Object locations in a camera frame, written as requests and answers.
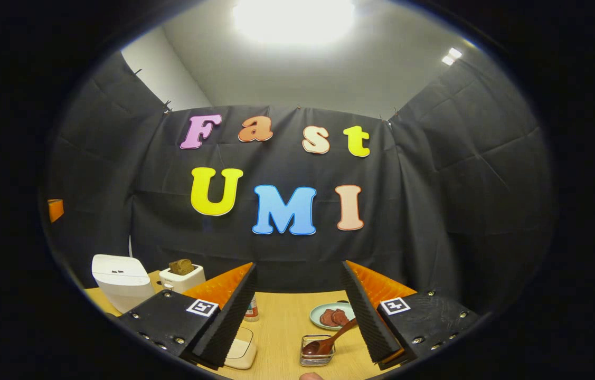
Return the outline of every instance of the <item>plate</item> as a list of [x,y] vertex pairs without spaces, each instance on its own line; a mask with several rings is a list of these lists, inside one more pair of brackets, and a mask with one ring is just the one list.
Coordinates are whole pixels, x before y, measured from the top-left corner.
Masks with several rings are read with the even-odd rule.
[[344,314],[346,315],[346,317],[349,320],[356,318],[356,316],[353,314],[353,309],[351,308],[351,305],[349,305],[348,303],[335,302],[335,303],[326,303],[325,305],[321,305],[321,306],[316,306],[316,308],[314,308],[309,313],[309,319],[311,319],[311,322],[314,323],[314,325],[320,327],[321,329],[326,329],[326,330],[341,329],[341,326],[330,327],[330,326],[323,325],[321,323],[321,315],[323,315],[323,313],[326,312],[326,309],[333,309],[333,310],[340,309],[341,311],[344,312]]

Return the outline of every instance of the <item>black foam pad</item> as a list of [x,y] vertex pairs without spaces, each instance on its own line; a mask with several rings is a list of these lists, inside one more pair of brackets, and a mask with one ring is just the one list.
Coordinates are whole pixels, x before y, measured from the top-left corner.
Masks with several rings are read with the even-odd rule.
[[368,353],[370,353],[370,358],[373,362],[377,363],[401,349],[401,346],[394,339],[389,328],[384,326],[384,322],[377,315],[377,312],[375,312],[375,308],[372,306],[370,300],[368,300],[356,274],[346,262],[342,262],[342,265],[342,286],[351,303],[353,313],[355,313],[358,320],[358,326],[360,326],[361,335],[363,335],[363,340],[367,346]]
[[237,336],[248,305],[257,288],[256,265],[253,264],[227,301],[219,315],[204,332],[192,350],[202,365],[217,369],[224,365],[229,349]]

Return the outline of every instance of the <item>yellow letter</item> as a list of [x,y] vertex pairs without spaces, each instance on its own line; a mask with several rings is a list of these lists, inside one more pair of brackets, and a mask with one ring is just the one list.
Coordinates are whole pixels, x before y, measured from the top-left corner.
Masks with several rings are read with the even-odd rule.
[[243,176],[243,171],[239,169],[224,169],[222,176],[224,181],[224,193],[222,201],[213,203],[208,200],[208,187],[211,178],[215,175],[213,168],[194,168],[192,170],[194,182],[192,183],[192,206],[194,210],[204,215],[220,216],[228,213],[234,207],[234,201],[237,199],[237,183]]
[[324,154],[330,150],[330,143],[326,140],[329,136],[328,130],[322,127],[310,125],[304,128],[304,140],[302,140],[302,147],[305,151],[317,154]]
[[348,151],[357,157],[367,157],[370,154],[370,149],[363,147],[363,139],[369,139],[370,135],[363,132],[363,128],[355,126],[344,130],[344,134],[348,136]]

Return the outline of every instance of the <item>wooden table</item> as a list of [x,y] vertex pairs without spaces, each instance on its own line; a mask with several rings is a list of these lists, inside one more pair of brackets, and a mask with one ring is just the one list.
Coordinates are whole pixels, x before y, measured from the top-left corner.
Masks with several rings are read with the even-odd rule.
[[[159,271],[149,274],[155,292],[164,287],[157,284]],[[88,296],[104,312],[116,316],[121,313],[114,308],[99,288],[87,289]],[[242,322],[241,327],[250,329],[257,345],[257,356],[253,366],[247,370],[237,370],[220,367],[219,375],[244,379],[278,378],[297,380],[302,373],[316,372],[325,380],[357,380],[369,378],[380,373],[391,371],[379,370],[372,363],[367,353],[367,347],[358,327],[354,327],[342,335],[336,342],[337,350],[333,360],[326,366],[303,367],[299,363],[299,345],[303,335],[330,334],[335,331],[317,327],[309,320],[309,312],[324,303],[348,300],[345,291],[328,291],[324,293],[256,293],[259,320],[257,322]]]

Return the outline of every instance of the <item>peach letter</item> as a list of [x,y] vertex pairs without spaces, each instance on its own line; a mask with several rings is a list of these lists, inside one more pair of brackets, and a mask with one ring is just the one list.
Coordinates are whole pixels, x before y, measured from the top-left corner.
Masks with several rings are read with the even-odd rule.
[[340,195],[342,205],[342,219],[337,228],[342,231],[352,231],[363,228],[363,221],[358,218],[358,193],[361,188],[356,185],[342,185],[335,188]]
[[330,143],[326,139],[329,136],[326,128],[310,125],[309,127],[304,128],[303,135],[304,140],[302,140],[302,147],[305,151],[324,154],[330,150]]
[[192,116],[189,118],[189,130],[187,137],[185,137],[180,149],[198,149],[202,142],[199,141],[199,135],[203,139],[207,139],[213,130],[213,124],[220,125],[222,122],[222,115],[207,115],[207,116]]
[[192,183],[192,207],[194,210],[204,215],[220,216],[228,213],[234,207],[234,201],[237,197],[237,183],[243,176],[243,171],[239,169],[224,169],[222,176],[224,181],[224,192],[222,201],[213,203],[208,200],[208,187],[211,178],[215,175],[213,168],[194,168],[192,170],[194,182]]
[[267,116],[255,116],[243,122],[243,129],[239,131],[239,140],[247,143],[252,140],[264,141],[271,139],[271,119]]
[[344,130],[344,134],[348,136],[348,151],[357,157],[367,157],[370,154],[370,149],[363,147],[363,139],[368,140],[370,135],[363,132],[360,126],[354,126]]

